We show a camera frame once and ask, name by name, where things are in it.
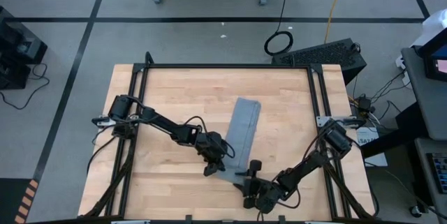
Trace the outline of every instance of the gray floor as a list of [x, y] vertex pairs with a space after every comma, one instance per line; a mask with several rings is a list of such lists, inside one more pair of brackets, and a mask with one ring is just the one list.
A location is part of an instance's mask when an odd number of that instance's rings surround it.
[[[327, 17], [333, 0], [287, 0], [285, 17]], [[95, 0], [0, 0], [16, 17], [89, 17]], [[424, 0], [430, 13], [447, 7], [447, 0]], [[282, 0], [103, 0], [98, 17], [278, 17]], [[334, 17], [423, 18], [416, 0], [339, 0]], [[45, 41], [49, 50], [48, 87], [39, 91], [29, 106], [16, 111], [0, 103], [0, 177], [30, 178], [47, 138], [68, 72], [78, 50], [85, 23], [26, 23]], [[142, 61], [150, 51], [158, 63], [269, 63], [263, 43], [277, 23], [96, 23], [85, 49], [78, 75], [50, 153], [28, 221], [73, 218], [85, 184], [87, 161], [96, 128], [90, 123], [103, 109], [115, 64]], [[284, 23], [295, 39], [294, 50], [323, 42], [326, 23]], [[394, 60], [402, 47], [421, 33], [421, 24], [332, 24], [329, 41], [350, 37], [362, 46], [368, 63], [358, 76], [356, 95], [372, 95], [399, 73]], [[284, 46], [275, 40], [273, 48]], [[21, 91], [8, 91], [9, 100], [21, 105], [38, 85], [29, 82]], [[392, 87], [398, 87], [398, 81]], [[353, 83], [348, 85], [352, 94]], [[389, 93], [374, 106], [377, 115], [386, 100], [400, 109], [414, 101], [409, 89]], [[383, 122], [394, 124], [390, 109]], [[387, 154], [393, 171], [399, 172], [400, 154]], [[381, 205], [379, 216], [390, 221], [433, 223], [432, 214], [412, 218], [407, 209], [414, 202], [392, 178], [380, 170], [369, 178]]]

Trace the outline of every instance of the wooden tabletop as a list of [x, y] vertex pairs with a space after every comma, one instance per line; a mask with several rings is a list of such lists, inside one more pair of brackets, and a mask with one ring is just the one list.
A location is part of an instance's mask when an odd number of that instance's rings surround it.
[[[104, 114], [108, 113], [116, 95], [127, 94], [131, 70], [132, 65], [115, 66]], [[351, 110], [340, 67], [327, 65], [323, 70], [332, 115], [349, 116]], [[320, 111], [324, 114], [316, 75], [314, 79]], [[298, 164], [316, 136], [305, 70], [153, 68], [149, 70], [144, 104], [179, 124], [194, 115], [201, 116], [208, 130], [225, 137], [238, 97], [261, 103], [250, 154], [250, 160], [263, 162], [258, 176], [272, 179], [279, 171]], [[110, 134], [111, 130], [100, 135], [95, 150], [110, 139]], [[348, 134], [356, 138], [354, 130]], [[109, 186], [117, 143], [114, 141], [102, 150], [91, 164], [79, 214], [89, 211]], [[203, 158], [194, 149], [175, 144], [151, 126], [140, 125], [125, 218], [184, 220], [191, 214], [194, 220], [256, 220], [256, 209], [242, 207], [241, 192], [215, 176], [204, 177], [204, 167]], [[373, 214], [365, 167], [356, 147], [343, 158], [342, 167], [346, 185], [365, 210]], [[338, 212], [343, 216], [335, 184], [334, 188]], [[289, 221], [330, 220], [323, 170], [306, 176], [299, 189], [298, 209], [277, 205], [265, 219], [277, 220], [278, 215], [285, 215]], [[117, 213], [120, 194], [118, 189], [114, 213]], [[287, 204], [294, 205], [297, 200], [294, 195]]]

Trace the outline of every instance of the cable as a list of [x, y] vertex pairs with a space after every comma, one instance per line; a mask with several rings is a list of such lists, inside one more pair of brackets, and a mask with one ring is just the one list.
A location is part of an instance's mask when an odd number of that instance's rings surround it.
[[309, 153], [310, 148], [312, 147], [312, 145], [315, 144], [315, 149], [316, 149], [317, 146], [318, 146], [318, 140], [321, 138], [321, 136], [323, 136], [323, 135], [326, 133], [326, 131], [328, 131], [328, 129], [329, 129], [333, 124], [338, 124], [338, 122], [342, 122], [342, 121], [340, 121], [340, 120], [336, 120], [336, 121], [332, 122], [331, 124], [329, 124], [328, 126], [325, 126], [325, 128], [322, 128], [322, 131], [320, 131], [320, 132], [316, 135], [316, 137], [310, 142], [309, 146], [307, 147], [307, 149], [306, 149], [306, 151], [305, 151], [305, 154], [302, 156], [302, 160], [301, 160], [301, 161], [303, 161], [303, 160], [307, 157], [307, 154]]
[[372, 114], [372, 112], [370, 112], [369, 115], [371, 115], [372, 118], [373, 118], [374, 120], [376, 120], [376, 122], [377, 122], [379, 125], [382, 125], [382, 124], [380, 124], [380, 121], [377, 119], [377, 117], [374, 116], [374, 114]]
[[388, 103], [390, 103], [392, 106], [394, 106], [394, 108], [400, 113], [402, 112], [392, 101], [387, 100]]
[[113, 124], [113, 125], [106, 126], [106, 127], [102, 128], [99, 132], [97, 132], [97, 134], [95, 134], [95, 137], [93, 138], [93, 140], [91, 140], [91, 143], [92, 143], [92, 144], [96, 144], [96, 138], [98, 138], [98, 136], [99, 136], [101, 133], [105, 132], [105, 130], [107, 130], [107, 129], [111, 128], [111, 127], [115, 127], [115, 126], [119, 126], [119, 125], [120, 125], [120, 124]]
[[[375, 165], [375, 164], [372, 164], [372, 163], [369, 163], [369, 162], [366, 162], [366, 161], [365, 161], [365, 163], [368, 164], [368, 165], [372, 165], [372, 166], [374, 166], [374, 167], [378, 167], [378, 165]], [[444, 220], [447, 220], [447, 216], [445, 216], [445, 215], [439, 213], [439, 212], [436, 211], [434, 208], [430, 207], [427, 203], [425, 203], [423, 200], [421, 200], [418, 196], [414, 195], [414, 194], [413, 194], [413, 193], [412, 193], [412, 192], [411, 192], [411, 191], [404, 185], [404, 183], [403, 183], [399, 178], [397, 178], [396, 175], [394, 175], [393, 173], [391, 173], [390, 171], [388, 171], [388, 170], [386, 170], [386, 169], [384, 169], [384, 171], [385, 171], [386, 173], [388, 173], [390, 176], [392, 176], [394, 179], [396, 179], [397, 182], [399, 182], [399, 184], [400, 184], [400, 185], [407, 191], [407, 193], [416, 199], [416, 201], [418, 201], [419, 203], [421, 203], [422, 205], [424, 205], [424, 207], [426, 207], [428, 210], [432, 211], [432, 212], [433, 212], [434, 214], [436, 214], [438, 217], [441, 217], [441, 218], [443, 218]]]
[[369, 186], [369, 191], [371, 192], [371, 196], [372, 196], [372, 200], [374, 201], [374, 205], [376, 207], [376, 211], [374, 212], [374, 214], [372, 215], [373, 217], [377, 217], [377, 215], [380, 212], [380, 206], [379, 206], [379, 201], [377, 200], [377, 196], [374, 193], [374, 191], [372, 190], [372, 187]]
[[389, 89], [389, 90], [388, 90], [387, 92], [385, 92], [385, 93], [382, 92], [381, 95], [378, 96], [374, 102], [371, 102], [371, 104], [377, 102], [377, 100], [378, 100], [379, 98], [385, 96], [386, 94], [389, 94], [391, 91], [395, 91], [395, 90], [398, 90], [398, 89], [405, 88], [405, 87], [406, 87], [407, 85], [409, 85], [409, 84], [410, 84], [410, 82], [407, 82], [407, 84], [405, 84], [404, 86], [401, 86], [401, 87], [398, 87], [398, 88], [394, 88], [394, 89]]
[[399, 110], [399, 108], [390, 100], [386, 101], [388, 103], [388, 106], [385, 109], [385, 112], [383, 112], [382, 117], [379, 118], [379, 120], [382, 120], [382, 118], [385, 116], [386, 112], [390, 109], [390, 105], [393, 105], [394, 108], [400, 113], [402, 112], [401, 110]]
[[377, 101], [377, 99], [373, 102], [372, 100], [376, 98], [377, 94], [379, 94], [381, 92], [381, 94], [379, 95], [379, 97], [386, 91], [386, 89], [388, 89], [388, 87], [390, 87], [390, 85], [393, 83], [394, 80], [396, 80], [396, 78], [398, 78], [400, 75], [402, 75], [405, 72], [405, 70], [403, 70], [401, 73], [397, 74], [395, 77], [393, 77], [390, 81], [388, 81], [382, 88], [380, 88], [375, 94], [374, 96], [372, 96], [371, 99], [371, 104], [375, 103]]
[[330, 21], [332, 20], [332, 12], [334, 11], [335, 4], [337, 3], [337, 1], [338, 0], [334, 0], [334, 2], [332, 3], [332, 8], [330, 8], [328, 26], [326, 27], [326, 35], [324, 36], [324, 43], [326, 43], [326, 41], [328, 40], [329, 30], [330, 30]]
[[[43, 66], [45, 67], [45, 69], [43, 70], [43, 72], [42, 72], [41, 75], [37, 75], [36, 72], [35, 72], [35, 69], [36, 69], [37, 66], [40, 66], [40, 65], [43, 65]], [[32, 73], [33, 73], [33, 75], [35, 75], [36, 77], [28, 77], [28, 79], [30, 79], [30, 80], [41, 80], [41, 79], [44, 79], [44, 80], [47, 80], [47, 82], [46, 82], [45, 84], [42, 84], [41, 86], [39, 86], [39, 88], [35, 89], [35, 90], [31, 93], [31, 95], [28, 97], [27, 102], [26, 102], [22, 107], [18, 107], [18, 106], [16, 106], [16, 105], [14, 105], [14, 104], [8, 102], [8, 101], [6, 100], [5, 94], [3, 94], [3, 92], [0, 91], [0, 95], [1, 95], [1, 97], [2, 97], [2, 99], [3, 99], [3, 102], [4, 102], [5, 104], [11, 106], [11, 107], [14, 107], [16, 110], [23, 110], [23, 109], [29, 104], [29, 101], [30, 101], [31, 98], [34, 96], [34, 94], [35, 94], [38, 90], [42, 89], [43, 87], [46, 87], [46, 86], [50, 83], [50, 80], [49, 80], [48, 78], [45, 77], [45, 74], [46, 74], [46, 72], [47, 72], [47, 69], [48, 69], [48, 66], [47, 66], [46, 64], [37, 64], [37, 65], [35, 65], [35, 66], [32, 68]]]
[[[276, 56], [276, 55], [278, 55], [278, 54], [283, 54], [283, 53], [287, 53], [289, 50], [291, 50], [291, 48], [292, 48], [292, 45], [293, 45], [293, 36], [292, 36], [292, 33], [290, 33], [290, 32], [288, 32], [288, 31], [279, 31], [279, 28], [280, 28], [280, 26], [281, 26], [281, 22], [282, 22], [282, 15], [284, 14], [284, 7], [286, 6], [286, 0], [283, 0], [283, 3], [282, 3], [282, 9], [281, 9], [281, 16], [279, 17], [279, 24], [278, 24], [278, 28], [277, 28], [277, 30], [273, 33], [273, 35], [271, 35], [267, 40], [266, 40], [266, 42], [264, 43], [264, 51], [265, 51], [265, 53], [267, 53], [268, 55], [270, 55], [270, 56]], [[279, 35], [286, 35], [286, 36], [288, 36], [288, 45], [284, 48], [284, 49], [282, 49], [282, 50], [280, 50], [280, 51], [278, 51], [278, 52], [271, 52], [271, 51], [269, 51], [269, 49], [268, 49], [268, 45], [270, 44], [270, 41], [271, 40], [273, 40], [273, 38], [275, 38], [275, 37], [277, 37], [277, 36], [279, 36]]]
[[298, 203], [295, 206], [289, 206], [289, 205], [281, 203], [281, 202], [278, 202], [278, 204], [283, 206], [283, 207], [287, 207], [289, 209], [297, 209], [300, 206], [300, 204], [301, 204], [301, 193], [298, 190], [298, 187], [296, 187], [296, 193], [298, 194]]
[[231, 146], [230, 143], [228, 143], [228, 142], [225, 141], [225, 140], [222, 140], [223, 142], [225, 142], [225, 144], [227, 145], [227, 147], [230, 147], [231, 151], [233, 152], [233, 155], [230, 155], [230, 154], [228, 153], [228, 151], [224, 150], [224, 148], [221, 147], [221, 145], [220, 145], [219, 143], [217, 143], [216, 140], [214, 140], [211, 136], [208, 135], [208, 129], [207, 129], [207, 126], [205, 125], [205, 121], [204, 121], [200, 116], [193, 116], [193, 117], [189, 118], [188, 120], [186, 120], [186, 121], [183, 123], [183, 125], [186, 125], [187, 123], [189, 123], [189, 122], [190, 122], [191, 120], [193, 120], [193, 119], [199, 119], [199, 120], [202, 122], [203, 130], [205, 131], [206, 136], [207, 136], [208, 138], [210, 138], [212, 141], [214, 141], [214, 143], [216, 143], [217, 146], [219, 146], [219, 148], [225, 153], [225, 155], [227, 155], [229, 158], [234, 158], [234, 157], [236, 157], [236, 152], [235, 152], [234, 148]]
[[[362, 147], [361, 147], [355, 140], [352, 141], [351, 143], [353, 143], [354, 145], [356, 145], [357, 148], [360, 150], [360, 154], [362, 155], [363, 163], [365, 164], [365, 159], [363, 158]], [[379, 201], [377, 200], [376, 193], [374, 193], [374, 191], [372, 190], [371, 185], [369, 185], [369, 191], [371, 192], [372, 200], [374, 201], [375, 208], [376, 208], [376, 211], [374, 212], [374, 214], [373, 214], [372, 216], [373, 216], [373, 217], [377, 217], [377, 215], [379, 215], [379, 212], [380, 212]]]
[[96, 150], [93, 155], [91, 156], [89, 163], [87, 165], [87, 174], [89, 174], [90, 164], [93, 161], [93, 158], [100, 152], [102, 149], [104, 149], [106, 146], [108, 146], [116, 137], [112, 137], [109, 141], [107, 141], [102, 147], [99, 147], [98, 150]]
[[259, 221], [259, 216], [261, 217], [262, 222], [264, 222], [264, 214], [261, 211], [258, 212], [258, 217], [256, 218], [256, 221]]
[[354, 89], [352, 90], [352, 97], [353, 97], [353, 101], [354, 101], [354, 103], [357, 103], [357, 104], [358, 104], [358, 102], [356, 101], [357, 77], [358, 77], [358, 75], [356, 75], [356, 80], [355, 80], [355, 82], [354, 82]]

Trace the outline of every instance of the keyboard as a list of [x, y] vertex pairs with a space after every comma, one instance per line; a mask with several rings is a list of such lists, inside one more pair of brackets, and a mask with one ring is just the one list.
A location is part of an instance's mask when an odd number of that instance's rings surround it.
[[427, 154], [440, 193], [447, 194], [447, 153]]
[[358, 54], [352, 50], [351, 39], [339, 40], [325, 45], [297, 50], [275, 57], [278, 64], [339, 64], [341, 67], [352, 66], [356, 60], [354, 56]]

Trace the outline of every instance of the gray towel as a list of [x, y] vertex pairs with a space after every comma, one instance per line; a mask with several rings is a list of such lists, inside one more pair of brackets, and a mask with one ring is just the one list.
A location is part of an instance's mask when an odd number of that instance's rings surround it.
[[243, 185], [244, 177], [236, 176], [235, 172], [245, 172], [248, 168], [251, 146], [253, 144], [256, 125], [258, 124], [261, 104], [255, 100], [238, 98], [226, 141], [234, 148], [235, 157], [225, 156], [223, 163], [225, 172], [217, 171], [217, 177], [234, 184]]

